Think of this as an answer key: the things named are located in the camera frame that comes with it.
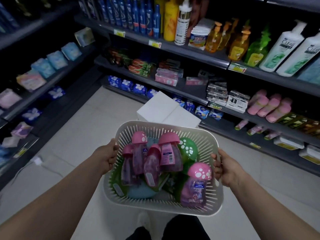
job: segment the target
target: price tag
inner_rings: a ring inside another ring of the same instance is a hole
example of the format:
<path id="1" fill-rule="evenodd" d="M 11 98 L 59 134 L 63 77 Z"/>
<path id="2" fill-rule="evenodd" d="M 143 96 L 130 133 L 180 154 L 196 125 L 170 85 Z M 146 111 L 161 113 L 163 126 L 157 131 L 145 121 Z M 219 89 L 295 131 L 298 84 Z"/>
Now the price tag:
<path id="1" fill-rule="evenodd" d="M 19 158 L 19 157 L 21 157 L 26 151 L 27 151 L 27 149 L 26 149 L 25 147 L 21 148 L 20 151 L 18 151 L 17 153 L 15 153 L 15 155 L 13 156 L 13 158 Z"/>
<path id="2" fill-rule="evenodd" d="M 214 109 L 222 110 L 222 107 L 220 105 L 214 104 L 212 102 L 210 102 L 208 106 Z"/>
<path id="3" fill-rule="evenodd" d="M 247 70 L 245 66 L 241 66 L 235 63 L 231 63 L 228 69 L 236 72 L 241 72 L 241 73 L 244 73 Z"/>
<path id="4" fill-rule="evenodd" d="M 253 142 L 251 142 L 249 145 L 250 145 L 250 146 L 253 146 L 254 148 L 257 148 L 257 149 L 260 149 L 260 148 L 261 148 L 261 146 L 259 146 L 259 145 L 257 145 L 257 144 L 254 144 Z"/>
<path id="5" fill-rule="evenodd" d="M 158 49 L 161 48 L 161 42 L 156 42 L 154 40 L 149 40 L 149 45 Z"/>
<path id="6" fill-rule="evenodd" d="M 114 29 L 114 30 L 113 30 L 113 34 L 124 38 L 125 35 L 126 35 L 126 32 L 125 32 L 125 31 L 120 31 L 120 30 Z"/>

